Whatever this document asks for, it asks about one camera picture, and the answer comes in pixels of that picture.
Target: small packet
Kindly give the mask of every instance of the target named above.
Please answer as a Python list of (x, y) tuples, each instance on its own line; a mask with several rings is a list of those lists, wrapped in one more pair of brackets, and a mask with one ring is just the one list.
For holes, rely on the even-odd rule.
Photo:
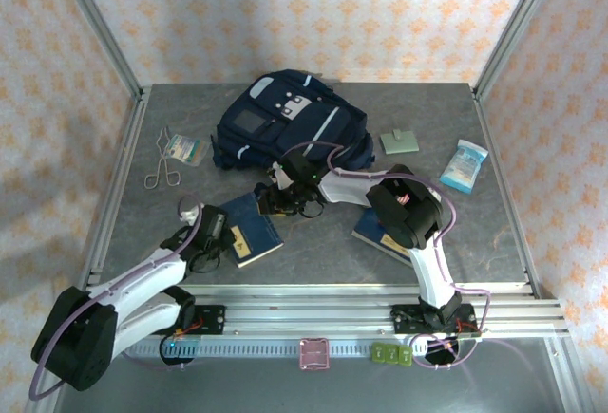
[(177, 159), (188, 166), (199, 166), (209, 150), (209, 142), (174, 135), (164, 149), (169, 159)]
[(465, 140), (458, 140), (458, 150), (439, 180), (456, 190), (471, 193), (487, 150)]

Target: small green square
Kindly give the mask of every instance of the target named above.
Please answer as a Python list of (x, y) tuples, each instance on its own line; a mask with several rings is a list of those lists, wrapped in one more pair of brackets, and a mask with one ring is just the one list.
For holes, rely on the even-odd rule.
[(371, 344), (371, 360), (375, 363), (385, 362), (385, 345), (379, 342)]
[(401, 345), (399, 347), (399, 364), (401, 366), (411, 366), (413, 362), (413, 351), (411, 347), (407, 345)]
[(385, 345), (387, 353), (387, 364), (399, 364), (399, 346)]

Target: gray floor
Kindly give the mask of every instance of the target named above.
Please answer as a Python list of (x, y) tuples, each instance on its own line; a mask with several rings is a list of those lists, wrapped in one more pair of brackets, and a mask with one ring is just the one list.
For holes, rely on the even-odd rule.
[[(456, 150), (458, 139), (485, 145), (466, 84), (336, 84), (335, 91), (369, 114), (377, 157), (373, 170), (400, 162), (414, 173), (439, 177)], [(182, 184), (162, 183), (144, 190), (143, 178), (155, 171), (159, 131), (208, 140), (226, 107), (245, 84), (154, 85), (137, 148), (124, 189), (120, 211), (109, 244), (103, 280), (137, 264), (180, 223), (175, 206), (185, 192), (196, 192), (209, 204), (221, 204), (250, 192), (265, 179), (261, 171), (221, 171), (211, 153), (197, 168), (176, 160)], [(413, 130), (420, 152), (386, 156), (379, 135), (393, 128)], [(488, 158), (468, 196), (439, 184), (453, 199), (458, 222), (446, 236), (447, 263), (458, 282), (525, 280), (515, 239), (509, 227), (498, 183)], [(209, 274), (192, 275), (194, 284), (416, 284), (411, 268), (351, 236), (362, 209), (350, 204), (328, 206), (322, 217), (274, 217), (285, 246), (255, 263), (238, 269), (230, 256)]]
[(327, 371), (302, 372), (297, 359), (269, 358), (208, 359), (183, 372), (167, 373), (119, 358), (88, 391), (67, 388), (57, 411), (563, 411), (543, 340), (509, 342), (518, 348), (519, 355), (496, 343), (483, 342), (465, 366), (450, 371), (378, 365), (360, 358), (332, 359)]

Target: cable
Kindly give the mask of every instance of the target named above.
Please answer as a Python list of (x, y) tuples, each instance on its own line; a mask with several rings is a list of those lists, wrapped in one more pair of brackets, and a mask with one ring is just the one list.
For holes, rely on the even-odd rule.
[[(468, 294), (481, 294), (485, 296), (485, 306), (484, 306), (484, 313), (482, 315), (482, 320), (480, 322), (479, 325), (479, 329), (481, 332), (483, 332), (484, 329), (484, 324), (485, 324), (485, 319), (487, 318), (487, 313), (490, 307), (490, 301), (491, 301), (491, 297), (492, 294), (490, 291), (488, 290), (483, 290), (483, 289), (468, 289), (468, 288), (462, 288), (462, 287), (458, 287), (453, 281), (449, 282), (447, 280), (447, 274), (445, 272), (444, 266), (443, 266), (443, 262), (441, 261), (441, 257), (439, 255), (439, 242), (441, 242), (441, 240), (443, 239), (444, 235), (446, 235), (447, 233), (449, 233), (451, 231), (451, 229), (454, 227), (454, 225), (456, 224), (456, 208), (454, 207), (454, 204), (452, 203), (452, 201), (447, 197), (447, 195), (440, 190), (439, 188), (437, 188), (432, 182), (430, 182), (429, 180), (426, 180), (424, 178), (419, 178), (417, 176), (414, 176), (412, 174), (405, 174), (405, 173), (352, 173), (349, 171), (338, 171), (336, 168), (333, 167), (332, 165), (332, 158), (334, 155), (336, 155), (337, 152), (339, 152), (340, 150), (344, 149), (343, 145), (340, 144), (335, 144), (333, 142), (324, 142), (324, 141), (306, 141), (306, 142), (302, 142), (300, 144), (296, 144), (295, 146), (291, 147), (290, 149), (287, 150), (287, 152), (285, 152), (285, 154), (283, 154), (283, 157), (285, 155), (287, 155), (288, 153), (292, 152), (295, 149), (307, 146), (307, 145), (324, 145), (327, 147), (333, 147), (333, 150), (330, 152), (330, 154), (327, 156), (327, 167), (330, 169), (330, 171), (336, 175), (338, 175), (341, 178), (358, 178), (358, 179), (367, 179), (367, 180), (378, 180), (378, 179), (386, 179), (386, 178), (405, 178), (408, 180), (413, 180), (415, 182), (419, 182), (422, 183), (423, 185), (425, 185), (427, 188), (431, 189), (432, 191), (434, 191), (435, 193), (437, 193), (442, 201), (447, 204), (447, 207), (449, 208), (449, 211), (451, 213), (450, 219), (448, 224), (446, 225), (446, 227), (441, 230), (439, 232), (439, 234), (436, 237), (433, 237), (433, 249), (435, 252), (435, 258), (437, 259), (437, 265), (439, 266), (439, 271), (441, 273), (441, 276), (444, 278), (444, 281), (446, 283), (448, 283), (450, 285), (450, 287), (452, 287), (455, 291), (458, 292), (464, 292), (464, 293), (468, 293)], [(410, 341), (410, 345), (413, 344), (413, 342), (423, 336), (431, 336), (431, 338), (439, 343), (445, 343), (448, 341), (444, 341), (443, 339), (439, 339), (437, 337), (435, 337), (434, 335), (431, 334), (417, 334), (415, 335), (412, 340)], [(475, 344), (473, 345), (473, 348), (471, 349), (471, 351), (464, 357), (459, 359), (458, 361), (456, 361), (454, 364), (451, 365), (447, 365), (447, 368), (451, 368), (454, 366), (457, 366), (461, 363), (463, 363), (464, 361), (466, 361), (470, 355), (473, 353), (475, 347), (477, 346), (477, 341), (475, 341)], [(427, 365), (424, 363), (420, 363), (419, 361), (417, 361), (414, 358), (414, 361), (416, 361), (416, 363), (419, 366), (426, 366), (429, 368), (438, 368), (438, 367), (444, 367), (444, 366), (431, 366), (431, 365)]]
[[(183, 241), (183, 243), (172, 253), (168, 254), (167, 256), (164, 256), (161, 259), (152, 260), (149, 263), (140, 266), (135, 271), (121, 278), (116, 283), (110, 285), (107, 290), (102, 291), (99, 295), (93, 298), (90, 298), (88, 301), (82, 304), (82, 306), (80, 306), (68, 316), (68, 318), (57, 328), (57, 330), (55, 330), (55, 333), (52, 335), (47, 345), (45, 346), (42, 356), (40, 357), (40, 361), (38, 362), (38, 366), (34, 371), (33, 377), (31, 378), (31, 383), (29, 384), (29, 398), (32, 401), (40, 401), (44, 399), (46, 396), (49, 396), (64, 384), (64, 381), (60, 380), (57, 384), (50, 387), (46, 391), (41, 393), (36, 392), (38, 390), (38, 384), (40, 384), (42, 371), (47, 365), (50, 353), (54, 350), (55, 346), (57, 345), (57, 342), (59, 342), (59, 339), (64, 334), (64, 332), (66, 332), (67, 328), (69, 328), (77, 318), (79, 318), (83, 313), (85, 313), (85, 311), (93, 307), (95, 304), (99, 303), (99, 301), (101, 301), (102, 299), (105, 299), (107, 296), (113, 295), (115, 290), (119, 289), (124, 284), (130, 282), (133, 278), (139, 277), (143, 273), (148, 272), (152, 269), (157, 269), (162, 264), (171, 261), (175, 256), (179, 255), (190, 244), (190, 242), (192, 242), (192, 239), (194, 239), (194, 236), (199, 231), (200, 221), (202, 219), (202, 205), (200, 204), (199, 199), (194, 195), (187, 195), (186, 197), (193, 198), (197, 202), (197, 207), (199, 209), (199, 213), (197, 214), (197, 218), (194, 222), (193, 230), (192, 232), (190, 232), (190, 235), (188, 235)], [(178, 214), (180, 213), (181, 204), (183, 203), (186, 197), (182, 197), (178, 202)]]

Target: book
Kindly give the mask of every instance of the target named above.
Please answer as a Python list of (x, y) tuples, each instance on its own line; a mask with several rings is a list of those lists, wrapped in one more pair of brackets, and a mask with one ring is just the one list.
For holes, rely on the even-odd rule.
[(378, 220), (378, 215), (372, 208), (363, 212), (363, 216), (361, 216), (351, 234), (412, 267), (408, 249), (397, 244), (392, 237), (387, 235), (385, 228)]
[(231, 251), (242, 268), (265, 254), (283, 246), (275, 225), (268, 216), (261, 216), (254, 193), (237, 197), (219, 206), (228, 213), (228, 226), (235, 235)]

